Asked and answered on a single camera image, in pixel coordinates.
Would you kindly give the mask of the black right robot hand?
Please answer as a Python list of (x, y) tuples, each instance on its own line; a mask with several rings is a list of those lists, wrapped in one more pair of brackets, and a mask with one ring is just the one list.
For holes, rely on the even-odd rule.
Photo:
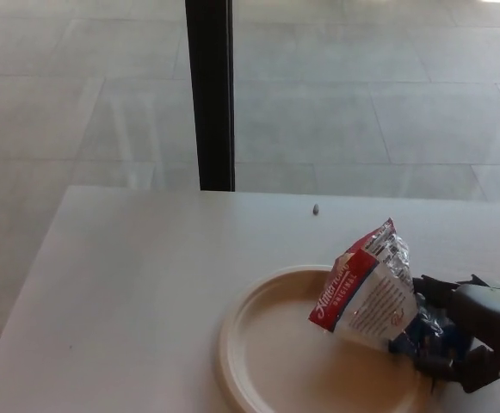
[(456, 327), (483, 344), (461, 361), (420, 355), (414, 367), (432, 379), (461, 384), (467, 393), (500, 379), (500, 288), (476, 275), (469, 281), (447, 282), (423, 275), (413, 280), (426, 302), (446, 312)]

